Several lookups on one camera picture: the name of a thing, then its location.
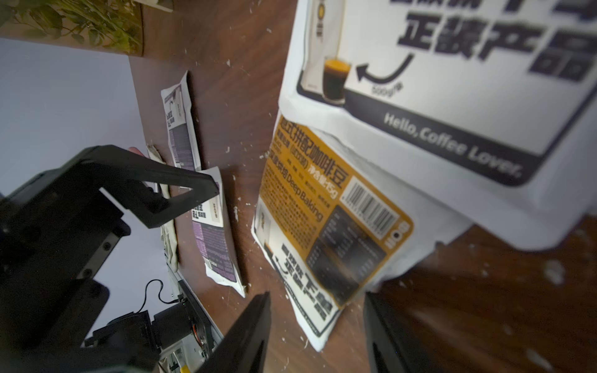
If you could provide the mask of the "artificial green leafy plant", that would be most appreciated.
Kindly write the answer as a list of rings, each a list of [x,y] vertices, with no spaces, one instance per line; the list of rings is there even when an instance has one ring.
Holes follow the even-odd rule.
[[[135,1],[2,1],[1,37],[141,56],[141,6]]]

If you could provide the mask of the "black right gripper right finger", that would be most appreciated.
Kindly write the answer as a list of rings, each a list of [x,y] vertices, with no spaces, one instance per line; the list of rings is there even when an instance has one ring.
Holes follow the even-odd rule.
[[[372,372],[437,372],[438,365],[381,295],[368,292],[364,325]]]

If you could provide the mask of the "yellow coffee bag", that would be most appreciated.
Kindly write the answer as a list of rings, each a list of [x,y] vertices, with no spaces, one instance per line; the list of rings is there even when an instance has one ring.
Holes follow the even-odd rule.
[[[279,107],[519,250],[596,213],[594,1],[300,1]]]
[[[333,136],[277,117],[252,231],[316,351],[348,304],[470,225]]]

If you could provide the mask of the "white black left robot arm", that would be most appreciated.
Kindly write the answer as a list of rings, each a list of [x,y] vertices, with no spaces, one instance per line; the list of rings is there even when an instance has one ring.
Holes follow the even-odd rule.
[[[203,173],[113,145],[82,150],[1,199],[1,370],[150,372],[160,349],[146,314],[87,341],[110,297],[96,275],[131,233],[158,228],[219,194]]]

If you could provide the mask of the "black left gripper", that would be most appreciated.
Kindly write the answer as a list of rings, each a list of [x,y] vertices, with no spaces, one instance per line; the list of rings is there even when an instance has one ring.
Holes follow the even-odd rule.
[[[129,234],[107,191],[146,227],[158,228],[219,194],[209,175],[114,145],[84,149],[81,167],[36,175],[1,203],[1,361],[127,364],[122,346],[83,342],[110,296],[93,279],[94,255]],[[185,187],[165,198],[148,183]]]

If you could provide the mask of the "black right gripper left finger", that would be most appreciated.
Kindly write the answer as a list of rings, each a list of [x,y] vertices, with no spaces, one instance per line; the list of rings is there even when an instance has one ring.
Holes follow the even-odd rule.
[[[255,295],[197,372],[264,371],[271,331],[270,292]]]

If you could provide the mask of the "purple coffee bag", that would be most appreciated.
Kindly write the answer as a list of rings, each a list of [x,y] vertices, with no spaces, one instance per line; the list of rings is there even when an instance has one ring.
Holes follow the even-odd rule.
[[[169,149],[177,168],[199,172],[201,156],[192,117],[192,100],[188,86],[188,71],[177,85],[161,92],[166,115]]]
[[[216,284],[230,287],[245,298],[246,286],[240,276],[221,171],[215,166],[202,173],[212,177],[219,188],[217,196],[191,211],[194,237],[205,262],[205,273]]]

